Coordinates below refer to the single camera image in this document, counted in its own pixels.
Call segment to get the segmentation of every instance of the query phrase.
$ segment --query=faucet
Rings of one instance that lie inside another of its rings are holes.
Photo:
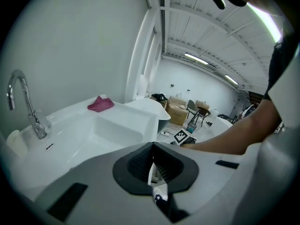
[[[19,80],[21,83],[21,87],[23,90],[24,98],[26,101],[26,106],[28,110],[28,118],[29,121],[33,127],[33,130],[37,134],[37,137],[39,139],[43,139],[46,137],[48,133],[51,132],[52,126],[51,123],[47,120],[45,115],[42,113],[40,109],[34,110],[31,105],[31,100],[29,96],[28,86],[27,86],[27,80],[24,75],[24,73],[17,69],[14,70],[10,76],[10,79],[8,81],[7,85],[7,100],[8,100],[8,106],[10,110],[15,109],[15,82]]]

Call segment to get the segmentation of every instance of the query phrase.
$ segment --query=pink cloth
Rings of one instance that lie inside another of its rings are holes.
[[[110,98],[102,99],[100,96],[98,96],[93,104],[88,105],[88,109],[99,113],[113,106],[114,103]]]

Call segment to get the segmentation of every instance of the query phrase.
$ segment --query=white sink basin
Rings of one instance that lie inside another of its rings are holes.
[[[16,190],[34,200],[47,185],[83,161],[156,139],[156,115],[119,103],[99,113],[88,110],[95,99],[47,116],[52,132],[44,139],[38,139],[31,126],[24,129],[21,134],[29,148],[24,158],[9,156],[2,149]]]

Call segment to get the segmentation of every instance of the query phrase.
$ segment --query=ceiling light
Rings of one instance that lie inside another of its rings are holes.
[[[238,84],[236,81],[234,81],[230,76],[225,75],[225,77],[226,77],[227,79],[229,79],[231,82],[233,82],[234,84],[239,85],[239,84]]]
[[[269,14],[259,10],[258,8],[253,7],[249,3],[247,3],[247,4],[259,16],[259,18],[262,20],[264,25],[267,27],[267,29],[271,33],[274,41],[278,42],[281,38],[281,33],[280,33],[278,27],[276,26],[276,24],[274,23],[272,17]]]
[[[191,54],[185,53],[184,55],[185,55],[186,57],[189,57],[189,58],[195,59],[196,61],[198,61],[198,62],[201,62],[201,63],[203,63],[203,64],[205,64],[205,65],[207,65],[207,64],[208,64],[208,62],[206,62],[206,61],[203,61],[202,59],[200,59],[200,58],[197,58],[197,57],[195,57],[195,56],[193,56],[193,55],[191,55]]]

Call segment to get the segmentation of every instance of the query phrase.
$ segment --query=person's arm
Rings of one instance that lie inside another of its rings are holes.
[[[183,147],[242,155],[249,145],[262,142],[274,132],[280,122],[280,116],[272,101],[264,99],[252,114],[238,121],[219,136],[197,144],[184,144]]]

